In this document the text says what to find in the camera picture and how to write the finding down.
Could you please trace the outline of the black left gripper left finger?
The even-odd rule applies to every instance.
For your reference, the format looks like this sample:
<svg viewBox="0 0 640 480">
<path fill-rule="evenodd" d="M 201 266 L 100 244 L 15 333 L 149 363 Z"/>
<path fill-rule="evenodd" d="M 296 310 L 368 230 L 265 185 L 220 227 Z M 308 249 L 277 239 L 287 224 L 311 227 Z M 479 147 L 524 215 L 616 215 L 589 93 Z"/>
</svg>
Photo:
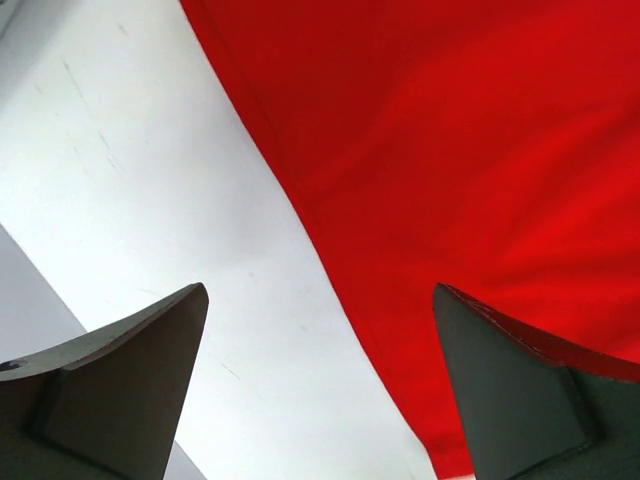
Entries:
<svg viewBox="0 0 640 480">
<path fill-rule="evenodd" d="M 191 284 L 2 363 L 2 478 L 163 478 L 207 310 L 206 288 Z"/>
</svg>

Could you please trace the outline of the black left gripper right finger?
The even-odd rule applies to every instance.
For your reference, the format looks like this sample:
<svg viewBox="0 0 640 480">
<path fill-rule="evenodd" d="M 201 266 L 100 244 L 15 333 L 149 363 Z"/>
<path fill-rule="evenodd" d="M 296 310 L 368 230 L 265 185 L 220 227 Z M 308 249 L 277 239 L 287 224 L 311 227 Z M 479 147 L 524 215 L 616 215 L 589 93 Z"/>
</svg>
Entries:
<svg viewBox="0 0 640 480">
<path fill-rule="evenodd" d="M 638 364 L 451 285 L 435 287 L 433 311 L 476 478 L 638 478 Z"/>
</svg>

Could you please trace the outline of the red t shirt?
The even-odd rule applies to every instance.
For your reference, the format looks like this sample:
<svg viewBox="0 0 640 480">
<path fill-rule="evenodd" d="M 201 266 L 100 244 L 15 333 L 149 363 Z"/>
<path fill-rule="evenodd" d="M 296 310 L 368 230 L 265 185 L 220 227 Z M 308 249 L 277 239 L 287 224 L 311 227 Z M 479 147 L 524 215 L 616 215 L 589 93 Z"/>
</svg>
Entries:
<svg viewBox="0 0 640 480">
<path fill-rule="evenodd" d="M 639 357 L 635 1 L 186 1 L 436 475 L 472 472 L 432 289 Z"/>
</svg>

